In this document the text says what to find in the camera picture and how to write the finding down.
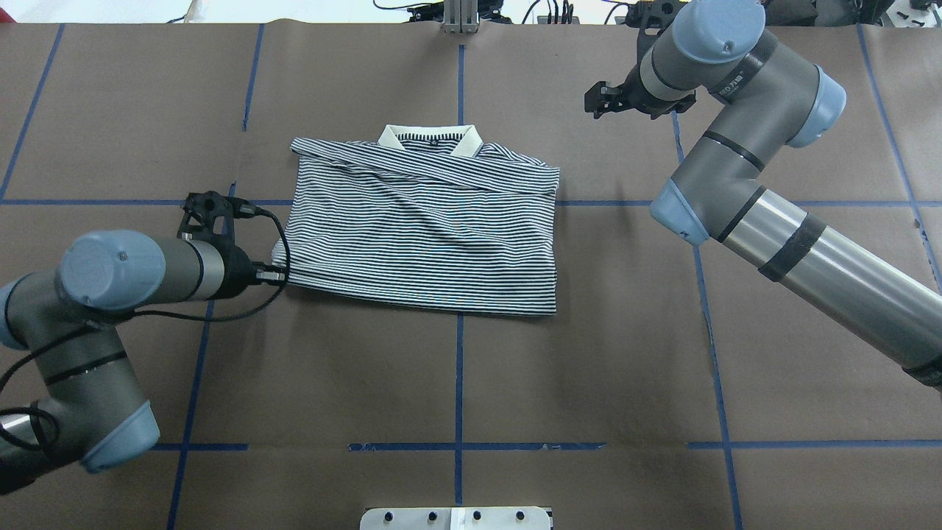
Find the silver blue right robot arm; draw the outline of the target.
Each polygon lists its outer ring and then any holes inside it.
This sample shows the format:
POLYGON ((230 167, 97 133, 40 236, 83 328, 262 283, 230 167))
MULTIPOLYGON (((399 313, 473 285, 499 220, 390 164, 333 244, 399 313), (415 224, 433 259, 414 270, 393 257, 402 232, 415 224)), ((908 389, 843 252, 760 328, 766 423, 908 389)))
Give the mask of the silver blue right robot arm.
POLYGON ((848 95, 766 20, 760 1, 686 2, 622 82, 588 88, 584 109, 595 119, 656 119, 689 110, 706 91, 720 110, 650 202, 653 219, 689 245, 723 245, 939 390, 940 293, 768 185, 774 158, 831 130, 848 95))

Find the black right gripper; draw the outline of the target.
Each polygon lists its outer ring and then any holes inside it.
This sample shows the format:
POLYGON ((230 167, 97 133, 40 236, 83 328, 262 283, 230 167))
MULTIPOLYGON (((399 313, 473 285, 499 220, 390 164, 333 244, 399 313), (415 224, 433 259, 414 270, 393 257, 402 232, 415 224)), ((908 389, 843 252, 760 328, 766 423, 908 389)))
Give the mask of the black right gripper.
POLYGON ((643 70, 630 71, 623 85, 596 82, 584 94, 584 107, 593 108, 595 120, 630 108, 656 119, 670 112, 684 113, 695 103, 695 91, 677 90, 664 84, 652 71, 643 70))

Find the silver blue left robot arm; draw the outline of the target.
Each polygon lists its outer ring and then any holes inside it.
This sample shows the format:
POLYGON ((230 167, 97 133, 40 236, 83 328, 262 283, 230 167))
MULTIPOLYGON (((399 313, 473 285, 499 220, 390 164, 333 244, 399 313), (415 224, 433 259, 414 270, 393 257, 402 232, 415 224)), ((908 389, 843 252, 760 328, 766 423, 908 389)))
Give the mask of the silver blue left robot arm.
POLYGON ((78 462, 88 473, 148 452, 160 430, 117 325, 146 306, 222 300, 247 286, 284 286, 287 268, 251 261, 229 239, 87 233, 60 265, 2 288, 2 343, 34 362, 48 395, 2 412, 2 493, 78 462))

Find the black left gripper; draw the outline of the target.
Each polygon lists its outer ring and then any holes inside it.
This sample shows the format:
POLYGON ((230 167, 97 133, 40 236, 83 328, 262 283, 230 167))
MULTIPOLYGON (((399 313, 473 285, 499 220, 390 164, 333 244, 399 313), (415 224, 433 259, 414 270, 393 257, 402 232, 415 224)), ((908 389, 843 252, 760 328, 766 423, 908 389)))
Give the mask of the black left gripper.
POLYGON ((219 298, 233 298, 249 286, 286 285, 287 269, 275 264, 255 262, 240 247, 225 247, 219 251, 223 262, 223 281, 219 298))

